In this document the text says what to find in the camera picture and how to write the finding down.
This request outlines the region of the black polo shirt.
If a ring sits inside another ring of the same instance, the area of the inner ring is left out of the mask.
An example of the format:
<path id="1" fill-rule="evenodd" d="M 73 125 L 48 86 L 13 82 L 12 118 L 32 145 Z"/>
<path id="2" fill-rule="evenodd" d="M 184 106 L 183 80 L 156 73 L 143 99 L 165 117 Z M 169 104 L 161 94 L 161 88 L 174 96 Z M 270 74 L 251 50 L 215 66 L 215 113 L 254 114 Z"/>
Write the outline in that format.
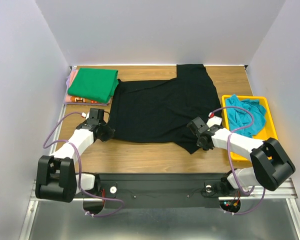
<path id="1" fill-rule="evenodd" d="M 169 80 L 120 81 L 110 109 L 114 138 L 133 143 L 175 143 L 195 153 L 197 137 L 187 128 L 221 107 L 203 64 L 181 64 Z"/>

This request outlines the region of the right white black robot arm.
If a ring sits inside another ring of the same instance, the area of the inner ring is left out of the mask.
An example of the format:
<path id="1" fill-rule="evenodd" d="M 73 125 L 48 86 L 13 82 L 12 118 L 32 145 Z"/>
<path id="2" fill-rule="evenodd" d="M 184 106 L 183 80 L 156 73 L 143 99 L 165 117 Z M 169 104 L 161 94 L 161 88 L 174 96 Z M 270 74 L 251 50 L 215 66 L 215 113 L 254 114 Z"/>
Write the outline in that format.
<path id="1" fill-rule="evenodd" d="M 220 182 L 221 192 L 232 195 L 240 188 L 262 186 L 275 191 L 291 177 L 296 167 L 275 138 L 267 140 L 249 138 L 221 126 L 219 117 L 204 122 L 196 117 L 187 124 L 197 137 L 197 146 L 205 151 L 220 148 L 246 158 L 252 167 L 233 169 Z"/>

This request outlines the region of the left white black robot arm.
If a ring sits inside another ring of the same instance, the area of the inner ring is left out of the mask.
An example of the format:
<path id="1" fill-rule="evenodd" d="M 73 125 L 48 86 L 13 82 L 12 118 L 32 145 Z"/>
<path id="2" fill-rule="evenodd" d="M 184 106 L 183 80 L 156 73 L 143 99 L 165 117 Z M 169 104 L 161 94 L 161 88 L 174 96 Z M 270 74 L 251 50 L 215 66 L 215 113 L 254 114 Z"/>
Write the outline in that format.
<path id="1" fill-rule="evenodd" d="M 105 110 L 91 108 L 80 114 L 84 121 L 74 130 L 72 136 L 52 155 L 43 155 L 38 160 L 35 196 L 38 199 L 70 203 L 80 192 L 96 197 L 101 193 L 101 184 L 93 173 L 75 170 L 81 163 L 80 156 L 97 140 L 106 142 L 114 136 L 104 120 Z"/>

